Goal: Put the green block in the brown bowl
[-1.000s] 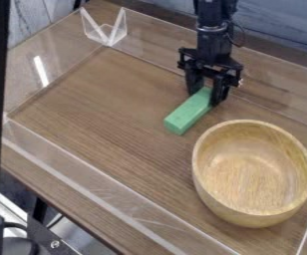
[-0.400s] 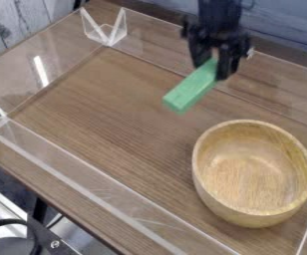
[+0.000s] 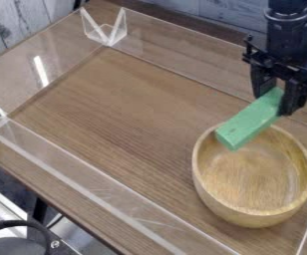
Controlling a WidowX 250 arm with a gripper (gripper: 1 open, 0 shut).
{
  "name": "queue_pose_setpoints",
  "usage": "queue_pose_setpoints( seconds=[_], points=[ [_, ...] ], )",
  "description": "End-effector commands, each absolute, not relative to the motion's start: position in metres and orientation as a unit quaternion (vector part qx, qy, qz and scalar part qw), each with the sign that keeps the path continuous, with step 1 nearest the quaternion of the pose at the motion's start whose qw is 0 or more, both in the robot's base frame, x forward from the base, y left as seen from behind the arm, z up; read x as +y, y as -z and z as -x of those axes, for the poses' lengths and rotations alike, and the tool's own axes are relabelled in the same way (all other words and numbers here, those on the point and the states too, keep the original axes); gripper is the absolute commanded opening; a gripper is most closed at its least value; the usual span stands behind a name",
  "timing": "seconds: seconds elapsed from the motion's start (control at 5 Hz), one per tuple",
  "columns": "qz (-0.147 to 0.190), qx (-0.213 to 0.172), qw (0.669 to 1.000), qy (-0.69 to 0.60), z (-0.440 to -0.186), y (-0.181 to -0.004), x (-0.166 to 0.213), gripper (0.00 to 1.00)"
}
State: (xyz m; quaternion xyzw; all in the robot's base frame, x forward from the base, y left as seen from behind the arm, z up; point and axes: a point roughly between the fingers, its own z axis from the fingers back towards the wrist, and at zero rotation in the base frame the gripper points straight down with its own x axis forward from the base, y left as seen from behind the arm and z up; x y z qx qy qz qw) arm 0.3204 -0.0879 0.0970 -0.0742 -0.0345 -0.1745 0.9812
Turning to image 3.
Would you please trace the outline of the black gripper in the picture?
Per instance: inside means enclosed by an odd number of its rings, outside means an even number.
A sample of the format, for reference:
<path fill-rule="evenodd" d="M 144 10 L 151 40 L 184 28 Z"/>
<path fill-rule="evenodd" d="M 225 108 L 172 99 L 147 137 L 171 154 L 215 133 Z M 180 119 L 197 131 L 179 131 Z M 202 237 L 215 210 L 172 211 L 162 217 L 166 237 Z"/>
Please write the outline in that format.
<path fill-rule="evenodd" d="M 250 65 L 253 96 L 258 99 L 285 81 L 278 115 L 291 116 L 307 104 L 307 17 L 271 17 L 263 37 L 249 35 L 242 60 Z"/>

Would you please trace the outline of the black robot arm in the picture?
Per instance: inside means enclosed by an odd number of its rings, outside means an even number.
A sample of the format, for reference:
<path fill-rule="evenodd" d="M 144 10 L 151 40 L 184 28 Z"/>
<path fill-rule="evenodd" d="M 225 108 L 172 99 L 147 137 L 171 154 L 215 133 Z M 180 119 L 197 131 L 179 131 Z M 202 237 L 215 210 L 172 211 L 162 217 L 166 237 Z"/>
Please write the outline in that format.
<path fill-rule="evenodd" d="M 307 104 L 307 0 L 267 0 L 263 18 L 266 34 L 246 36 L 242 61 L 255 99 L 283 82 L 277 114 L 290 116 Z"/>

